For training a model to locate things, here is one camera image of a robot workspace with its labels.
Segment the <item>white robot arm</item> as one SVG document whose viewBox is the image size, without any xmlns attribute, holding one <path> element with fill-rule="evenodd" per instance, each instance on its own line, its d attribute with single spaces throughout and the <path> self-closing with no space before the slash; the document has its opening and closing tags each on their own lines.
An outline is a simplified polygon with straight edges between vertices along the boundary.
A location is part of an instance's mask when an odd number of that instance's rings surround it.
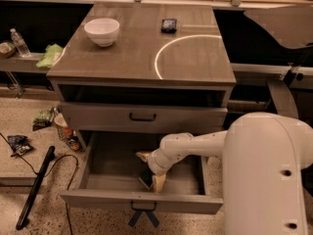
<svg viewBox="0 0 313 235">
<path fill-rule="evenodd" d="M 301 171 L 313 164 L 312 150 L 307 123 L 251 113 L 225 131 L 168 134 L 156 150 L 137 156 L 148 164 L 156 191 L 186 157 L 220 157 L 225 235 L 309 235 Z"/>
</svg>

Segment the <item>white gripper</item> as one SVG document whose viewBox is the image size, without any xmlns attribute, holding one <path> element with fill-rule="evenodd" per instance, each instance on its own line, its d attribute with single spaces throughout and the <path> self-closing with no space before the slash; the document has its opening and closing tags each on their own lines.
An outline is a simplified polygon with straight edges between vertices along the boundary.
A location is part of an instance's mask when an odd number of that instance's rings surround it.
<svg viewBox="0 0 313 235">
<path fill-rule="evenodd" d="M 154 173 L 153 190 L 156 193 L 163 189 L 165 174 L 171 167 L 191 154 L 189 141 L 193 138 L 194 136 L 190 133 L 169 134 L 161 139 L 159 147 L 153 152 L 141 151 L 136 153 L 142 162 L 148 162 L 149 169 Z"/>
</svg>

